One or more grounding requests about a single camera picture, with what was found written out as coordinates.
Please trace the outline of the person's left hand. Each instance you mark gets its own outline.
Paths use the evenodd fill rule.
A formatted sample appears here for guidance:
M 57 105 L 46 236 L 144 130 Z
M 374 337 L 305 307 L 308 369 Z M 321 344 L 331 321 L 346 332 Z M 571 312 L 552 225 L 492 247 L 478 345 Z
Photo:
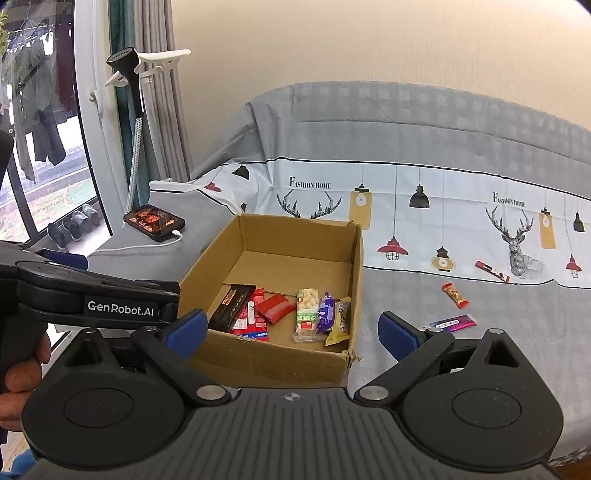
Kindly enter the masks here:
M 7 431 L 22 430 L 21 416 L 23 408 L 33 390 L 42 379 L 42 366 L 48 364 L 51 357 L 51 343 L 45 334 L 35 355 L 12 366 L 4 377 L 4 392 L 0 396 L 1 428 Z

